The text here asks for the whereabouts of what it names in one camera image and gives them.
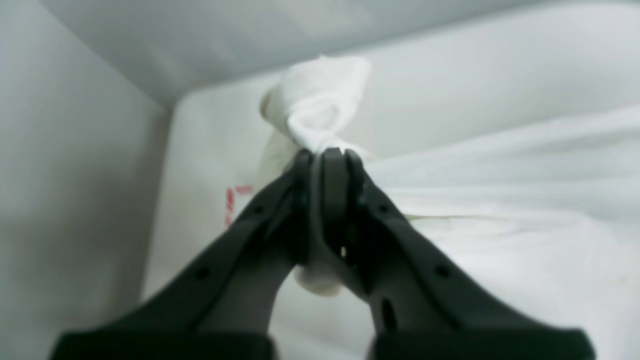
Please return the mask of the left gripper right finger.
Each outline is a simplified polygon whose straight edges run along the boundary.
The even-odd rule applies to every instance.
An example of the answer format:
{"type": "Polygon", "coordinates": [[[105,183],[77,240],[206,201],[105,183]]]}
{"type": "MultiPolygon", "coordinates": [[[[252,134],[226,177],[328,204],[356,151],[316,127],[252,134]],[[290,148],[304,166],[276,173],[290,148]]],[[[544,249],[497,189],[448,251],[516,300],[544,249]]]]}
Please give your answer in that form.
{"type": "Polygon", "coordinates": [[[369,360],[593,360],[587,335],[515,310],[415,230],[354,151],[320,155],[321,256],[370,307],[369,360]]]}

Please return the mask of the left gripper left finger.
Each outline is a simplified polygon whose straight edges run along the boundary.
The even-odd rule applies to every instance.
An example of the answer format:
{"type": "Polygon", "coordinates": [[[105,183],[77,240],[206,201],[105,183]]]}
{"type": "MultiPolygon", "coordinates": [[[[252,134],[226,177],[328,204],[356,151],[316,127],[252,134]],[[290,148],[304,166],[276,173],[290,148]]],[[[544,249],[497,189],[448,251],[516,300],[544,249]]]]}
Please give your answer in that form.
{"type": "Polygon", "coordinates": [[[66,333],[54,360],[274,360],[275,297],[307,259],[313,155],[301,150],[233,225],[121,319],[66,333]]]}

